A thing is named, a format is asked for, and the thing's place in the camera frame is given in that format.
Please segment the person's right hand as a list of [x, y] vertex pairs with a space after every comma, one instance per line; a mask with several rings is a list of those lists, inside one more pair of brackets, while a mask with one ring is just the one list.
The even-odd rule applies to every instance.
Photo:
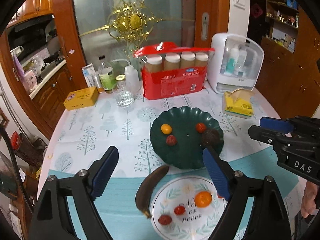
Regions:
[[310, 181], [306, 182], [304, 196], [302, 198], [302, 204], [300, 208], [300, 213], [303, 218], [307, 218], [316, 209], [315, 198], [317, 196], [318, 189], [319, 186], [316, 184]]

